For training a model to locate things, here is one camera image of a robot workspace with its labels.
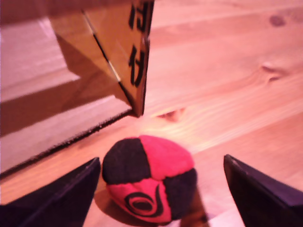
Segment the cardboard box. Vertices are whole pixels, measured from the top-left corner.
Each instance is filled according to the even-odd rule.
[[[21,6],[1,9],[2,173],[144,110],[152,1],[10,17]]]

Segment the wooden floor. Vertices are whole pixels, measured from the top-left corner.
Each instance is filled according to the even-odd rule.
[[[157,0],[144,116],[123,118],[3,179],[1,203],[102,160],[124,137],[148,134],[187,148],[198,172],[196,216],[168,226],[243,227],[225,154],[303,191],[302,34],[302,0]],[[197,220],[204,212],[208,223]],[[100,178],[84,226],[153,225],[122,212]]]

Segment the red and black ball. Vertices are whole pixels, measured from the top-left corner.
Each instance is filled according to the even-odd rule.
[[[154,136],[118,141],[104,157],[102,176],[121,208],[154,223],[182,218],[197,181],[190,153]]]

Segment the black swirl logo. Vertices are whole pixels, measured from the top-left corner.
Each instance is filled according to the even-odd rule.
[[[154,218],[163,213],[159,185],[156,188],[156,202],[147,194],[134,192],[125,197],[126,207],[135,215]]]

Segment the black triangular object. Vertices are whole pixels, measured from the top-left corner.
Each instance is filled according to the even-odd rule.
[[[0,226],[83,226],[100,170],[99,158],[94,158],[54,182],[0,206]]]
[[[229,189],[246,227],[302,227],[303,192],[224,156]]]

